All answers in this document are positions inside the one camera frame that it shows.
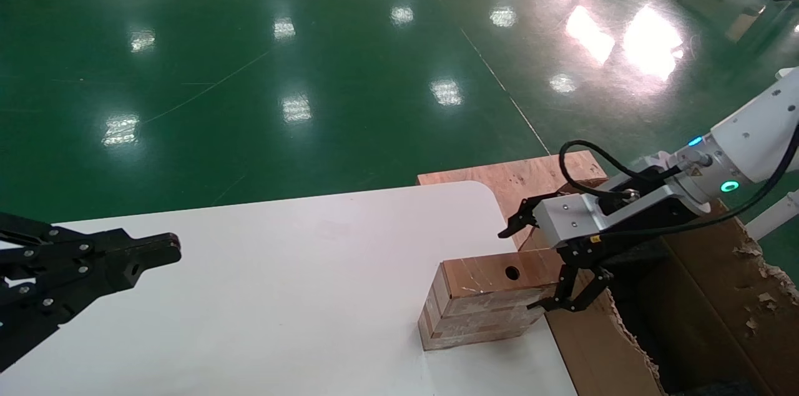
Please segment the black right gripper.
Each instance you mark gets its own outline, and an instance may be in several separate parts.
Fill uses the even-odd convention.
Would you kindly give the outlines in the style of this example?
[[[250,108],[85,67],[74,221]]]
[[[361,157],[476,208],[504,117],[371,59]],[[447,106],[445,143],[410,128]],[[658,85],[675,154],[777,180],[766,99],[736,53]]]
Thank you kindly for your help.
[[[656,239],[656,230],[680,226],[697,218],[674,180],[665,177],[662,165],[639,165],[642,179],[617,174],[590,193],[574,193],[562,203],[562,259],[559,282],[552,297],[527,306],[528,310],[580,312],[607,290],[614,275],[602,266],[644,257],[640,245]],[[550,194],[528,197],[507,219],[498,233],[510,239],[525,227],[539,228],[534,209]],[[572,297],[579,270],[590,270],[593,279]]]

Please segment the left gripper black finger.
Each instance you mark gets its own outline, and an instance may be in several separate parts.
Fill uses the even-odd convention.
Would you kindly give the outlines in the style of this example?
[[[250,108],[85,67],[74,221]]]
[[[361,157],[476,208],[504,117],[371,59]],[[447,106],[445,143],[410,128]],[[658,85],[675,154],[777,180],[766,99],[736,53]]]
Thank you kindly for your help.
[[[172,233],[133,239],[122,229],[84,234],[39,220],[1,214],[2,265],[44,265],[66,259],[140,259],[144,265],[168,265],[182,258]]]
[[[2,288],[2,371],[100,297],[134,288],[143,271],[145,266],[136,262],[124,266],[81,265],[57,272],[53,282],[42,276],[35,283]]]

